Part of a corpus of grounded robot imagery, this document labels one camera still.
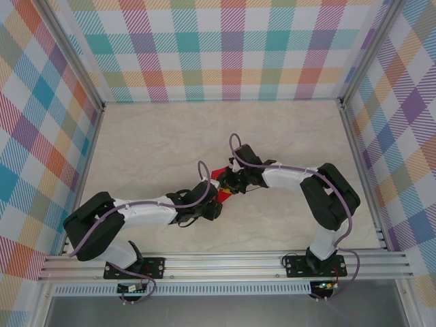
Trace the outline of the red paper sheet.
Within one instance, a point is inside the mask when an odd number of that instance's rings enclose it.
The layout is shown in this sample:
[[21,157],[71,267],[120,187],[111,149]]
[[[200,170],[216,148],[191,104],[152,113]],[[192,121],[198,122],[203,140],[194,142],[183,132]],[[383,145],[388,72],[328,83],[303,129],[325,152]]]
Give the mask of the red paper sheet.
[[223,184],[221,184],[221,174],[224,172],[224,170],[232,170],[232,169],[230,167],[224,167],[218,170],[213,170],[212,172],[212,179],[219,183],[218,191],[220,188],[223,188]]

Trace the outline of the black circuit board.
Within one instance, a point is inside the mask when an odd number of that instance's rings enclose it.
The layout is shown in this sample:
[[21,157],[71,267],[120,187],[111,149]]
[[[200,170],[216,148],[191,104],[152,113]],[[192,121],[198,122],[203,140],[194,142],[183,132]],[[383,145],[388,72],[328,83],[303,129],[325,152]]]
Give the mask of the black circuit board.
[[148,285],[143,283],[119,283],[116,291],[119,294],[143,294]]

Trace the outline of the aluminium frame beam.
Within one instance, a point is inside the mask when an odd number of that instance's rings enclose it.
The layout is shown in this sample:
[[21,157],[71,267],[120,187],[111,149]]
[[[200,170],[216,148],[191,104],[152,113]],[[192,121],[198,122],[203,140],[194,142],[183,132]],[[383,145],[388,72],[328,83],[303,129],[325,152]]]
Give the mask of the aluminium frame beam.
[[[358,257],[344,253],[351,279],[410,279],[411,265],[402,252],[357,250]],[[164,281],[272,281],[286,280],[285,253],[282,251],[227,253],[150,253],[165,258]],[[67,255],[49,256],[40,273],[41,282],[103,281],[106,263],[99,260],[79,262]]]

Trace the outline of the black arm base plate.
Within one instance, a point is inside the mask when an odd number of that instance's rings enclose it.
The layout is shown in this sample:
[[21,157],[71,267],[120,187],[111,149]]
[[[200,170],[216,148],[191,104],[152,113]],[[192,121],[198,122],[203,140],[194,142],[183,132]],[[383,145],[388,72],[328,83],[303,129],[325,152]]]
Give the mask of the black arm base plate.
[[139,279],[139,275],[146,275],[153,279],[162,279],[164,277],[165,258],[147,258],[143,257],[137,260],[131,266],[125,268],[124,272],[116,268],[113,264],[106,263],[103,278],[104,279]]
[[346,277],[347,267],[342,255],[334,255],[331,259],[319,264],[310,262],[306,255],[287,255],[283,263],[287,278],[297,277]]

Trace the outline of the aluminium table edge rail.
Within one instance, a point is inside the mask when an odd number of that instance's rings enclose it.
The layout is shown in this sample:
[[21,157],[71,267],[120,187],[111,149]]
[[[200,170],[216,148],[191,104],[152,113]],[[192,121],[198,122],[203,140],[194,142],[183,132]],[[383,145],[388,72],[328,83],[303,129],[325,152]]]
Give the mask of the aluminium table edge rail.
[[341,101],[340,98],[336,99],[336,103],[337,103],[337,108],[339,110],[339,116],[341,117],[341,121],[345,129],[345,134],[347,136],[347,140],[349,142],[351,152],[355,161],[358,176],[360,179],[360,184],[362,185],[364,196],[367,201],[367,205],[369,207],[369,212],[373,220],[375,232],[379,239],[379,244],[383,250],[391,251],[392,244],[390,243],[390,239],[386,234],[386,229],[381,216],[379,205],[377,203],[375,193],[371,187],[370,178],[367,172],[367,167],[364,161],[364,157],[358,147],[358,139],[356,133],[353,130],[346,105]]

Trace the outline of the aluminium frame post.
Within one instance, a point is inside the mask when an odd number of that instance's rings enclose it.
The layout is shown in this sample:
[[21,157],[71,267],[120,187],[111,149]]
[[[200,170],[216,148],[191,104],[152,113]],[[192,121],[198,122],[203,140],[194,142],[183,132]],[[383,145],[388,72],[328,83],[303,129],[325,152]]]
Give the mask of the aluminium frame post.
[[59,22],[54,10],[51,8],[47,0],[31,0],[36,10],[48,25],[50,32],[53,34],[58,47],[64,54],[67,62],[71,65],[73,71],[76,73],[78,80],[84,87],[87,95],[91,98],[91,101],[97,106],[100,112],[104,112],[105,104],[100,97],[97,89],[95,88],[91,78],[87,74],[87,71],[80,60],[78,53],[74,49],[67,33],[64,32],[61,23]]
[[344,110],[369,66],[379,52],[388,32],[407,0],[374,0],[358,32],[356,42],[344,64],[344,70],[332,95],[337,108]]

